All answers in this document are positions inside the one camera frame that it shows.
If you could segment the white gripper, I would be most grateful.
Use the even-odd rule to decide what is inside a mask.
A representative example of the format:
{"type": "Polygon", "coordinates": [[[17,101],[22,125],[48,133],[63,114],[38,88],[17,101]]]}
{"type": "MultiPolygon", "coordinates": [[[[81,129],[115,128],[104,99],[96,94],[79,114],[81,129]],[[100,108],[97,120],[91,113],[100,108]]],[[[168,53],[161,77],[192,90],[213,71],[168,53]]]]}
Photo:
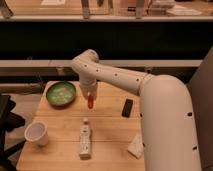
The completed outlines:
{"type": "Polygon", "coordinates": [[[80,85],[83,97],[87,99],[89,96],[92,96],[93,99],[96,99],[97,96],[97,88],[98,84],[97,83],[92,83],[89,85],[81,84],[80,85]]]}

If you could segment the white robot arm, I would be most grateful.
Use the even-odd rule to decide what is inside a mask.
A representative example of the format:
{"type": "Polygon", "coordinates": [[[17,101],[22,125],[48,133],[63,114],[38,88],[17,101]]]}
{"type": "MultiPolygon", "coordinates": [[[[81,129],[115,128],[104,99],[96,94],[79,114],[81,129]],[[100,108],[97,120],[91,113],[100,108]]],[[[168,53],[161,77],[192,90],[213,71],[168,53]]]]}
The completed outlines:
{"type": "Polygon", "coordinates": [[[73,58],[71,67],[84,96],[103,81],[140,98],[145,171],[202,171],[192,100],[182,81],[103,65],[92,49],[73,58]]]}

